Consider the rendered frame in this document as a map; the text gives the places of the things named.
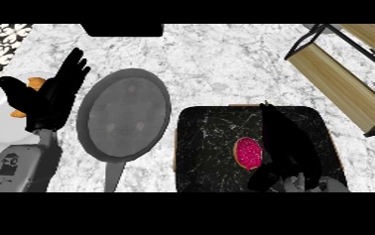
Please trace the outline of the white plate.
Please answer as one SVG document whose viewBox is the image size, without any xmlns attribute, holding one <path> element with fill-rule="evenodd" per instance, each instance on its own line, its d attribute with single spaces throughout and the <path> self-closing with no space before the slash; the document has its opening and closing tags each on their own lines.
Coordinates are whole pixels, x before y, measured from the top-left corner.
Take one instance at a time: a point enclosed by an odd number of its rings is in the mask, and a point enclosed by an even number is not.
<svg viewBox="0 0 375 235">
<path fill-rule="evenodd" d="M 25 130 L 26 119 L 10 116 L 13 107 L 0 88 L 0 145 L 37 144 L 40 137 Z"/>
</svg>

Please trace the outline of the black tray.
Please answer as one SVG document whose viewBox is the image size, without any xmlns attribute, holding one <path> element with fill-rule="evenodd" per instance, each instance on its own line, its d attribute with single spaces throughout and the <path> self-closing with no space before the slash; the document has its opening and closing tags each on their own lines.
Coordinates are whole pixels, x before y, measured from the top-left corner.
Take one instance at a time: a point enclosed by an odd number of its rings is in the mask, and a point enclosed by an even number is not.
<svg viewBox="0 0 375 235">
<path fill-rule="evenodd" d="M 317 111 L 280 106 L 277 111 L 307 134 L 322 174 L 345 181 L 331 135 Z M 195 106 L 179 116 L 176 129 L 176 189 L 180 192 L 245 192 L 254 174 L 235 160 L 236 140 L 263 139 L 263 110 L 257 105 Z"/>
</svg>

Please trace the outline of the pink frosted cupcake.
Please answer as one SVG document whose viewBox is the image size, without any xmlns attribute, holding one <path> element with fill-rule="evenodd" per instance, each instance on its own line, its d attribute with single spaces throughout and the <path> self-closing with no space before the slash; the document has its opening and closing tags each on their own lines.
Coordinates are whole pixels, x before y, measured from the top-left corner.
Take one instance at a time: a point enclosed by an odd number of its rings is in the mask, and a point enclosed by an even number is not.
<svg viewBox="0 0 375 235">
<path fill-rule="evenodd" d="M 233 157 L 238 165 L 246 170 L 261 166 L 264 149 L 260 143 L 249 137 L 238 139 L 233 147 Z"/>
</svg>

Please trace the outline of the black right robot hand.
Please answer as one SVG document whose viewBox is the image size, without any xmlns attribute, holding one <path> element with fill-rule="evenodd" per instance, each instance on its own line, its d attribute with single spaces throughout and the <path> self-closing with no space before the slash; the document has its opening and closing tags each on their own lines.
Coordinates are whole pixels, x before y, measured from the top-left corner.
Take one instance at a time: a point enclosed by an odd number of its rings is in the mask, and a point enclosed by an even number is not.
<svg viewBox="0 0 375 235">
<path fill-rule="evenodd" d="M 304 174 L 310 182 L 320 179 L 320 159 L 311 140 L 297 124 L 283 116 L 276 107 L 260 105 L 263 110 L 263 143 L 272 161 L 254 172 L 248 189 L 266 192 L 289 176 Z"/>
</svg>

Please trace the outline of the patterned black white tile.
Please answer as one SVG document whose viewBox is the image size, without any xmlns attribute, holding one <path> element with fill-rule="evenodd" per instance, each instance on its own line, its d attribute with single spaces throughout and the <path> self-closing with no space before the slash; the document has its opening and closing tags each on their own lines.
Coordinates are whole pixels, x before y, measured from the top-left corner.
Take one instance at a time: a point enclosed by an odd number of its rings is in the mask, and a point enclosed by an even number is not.
<svg viewBox="0 0 375 235">
<path fill-rule="evenodd" d="M 31 24 L 0 24 L 0 71 L 10 63 L 10 59 L 31 30 Z"/>
</svg>

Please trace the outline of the black appliance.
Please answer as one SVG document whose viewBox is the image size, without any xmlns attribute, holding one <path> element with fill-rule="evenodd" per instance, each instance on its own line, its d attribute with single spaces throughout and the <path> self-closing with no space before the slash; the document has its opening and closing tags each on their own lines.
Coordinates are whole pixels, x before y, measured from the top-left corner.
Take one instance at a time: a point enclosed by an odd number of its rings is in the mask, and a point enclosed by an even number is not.
<svg viewBox="0 0 375 235">
<path fill-rule="evenodd" d="M 162 24 L 83 24 L 91 37 L 161 37 Z"/>
</svg>

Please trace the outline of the orange food piece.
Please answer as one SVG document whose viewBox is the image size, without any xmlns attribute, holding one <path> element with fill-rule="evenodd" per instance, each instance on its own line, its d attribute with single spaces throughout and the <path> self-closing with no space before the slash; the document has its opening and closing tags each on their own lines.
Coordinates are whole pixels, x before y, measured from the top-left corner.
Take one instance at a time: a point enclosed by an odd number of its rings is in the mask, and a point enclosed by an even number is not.
<svg viewBox="0 0 375 235">
<path fill-rule="evenodd" d="M 29 80 L 29 83 L 28 83 L 28 86 L 35 90 L 38 91 L 44 82 L 46 82 L 46 79 L 43 77 L 29 77 L 28 78 Z M 25 118 L 26 117 L 26 114 L 23 112 L 21 112 L 19 110 L 15 110 L 12 113 L 10 113 L 10 116 L 15 117 L 15 118 Z"/>
</svg>

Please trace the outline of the wooden tiered shelf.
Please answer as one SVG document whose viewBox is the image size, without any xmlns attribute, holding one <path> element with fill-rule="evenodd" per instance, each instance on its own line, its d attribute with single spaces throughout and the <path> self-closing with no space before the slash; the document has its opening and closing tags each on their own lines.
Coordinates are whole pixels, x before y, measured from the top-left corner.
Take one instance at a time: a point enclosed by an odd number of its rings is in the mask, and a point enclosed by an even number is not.
<svg viewBox="0 0 375 235">
<path fill-rule="evenodd" d="M 331 102 L 363 131 L 375 136 L 375 91 L 314 43 L 328 29 L 375 62 L 375 24 L 339 24 L 339 27 L 369 46 L 365 50 L 331 24 L 314 24 L 295 41 L 283 59 L 317 87 Z"/>
</svg>

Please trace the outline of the grey frying pan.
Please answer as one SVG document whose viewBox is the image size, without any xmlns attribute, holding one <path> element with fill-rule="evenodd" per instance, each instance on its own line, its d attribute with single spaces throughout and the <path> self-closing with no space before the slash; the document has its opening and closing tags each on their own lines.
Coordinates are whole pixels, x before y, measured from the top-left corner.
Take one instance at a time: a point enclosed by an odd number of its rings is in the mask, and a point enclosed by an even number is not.
<svg viewBox="0 0 375 235">
<path fill-rule="evenodd" d="M 115 192 L 124 165 L 162 138 L 171 113 L 164 82 L 145 69 L 121 69 L 93 86 L 78 111 L 78 139 L 105 162 L 103 191 Z"/>
</svg>

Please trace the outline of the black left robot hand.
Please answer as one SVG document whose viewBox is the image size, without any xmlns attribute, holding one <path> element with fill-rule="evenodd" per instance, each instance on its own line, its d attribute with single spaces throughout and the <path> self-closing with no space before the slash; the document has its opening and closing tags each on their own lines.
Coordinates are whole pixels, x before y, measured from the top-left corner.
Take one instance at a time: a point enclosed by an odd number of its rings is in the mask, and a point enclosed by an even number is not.
<svg viewBox="0 0 375 235">
<path fill-rule="evenodd" d="M 77 93 L 91 70 L 83 55 L 84 51 L 74 48 L 56 75 L 46 80 L 40 90 L 12 76 L 0 77 L 7 103 L 26 114 L 25 130 L 29 133 L 41 129 L 57 131 L 66 124 Z"/>
</svg>

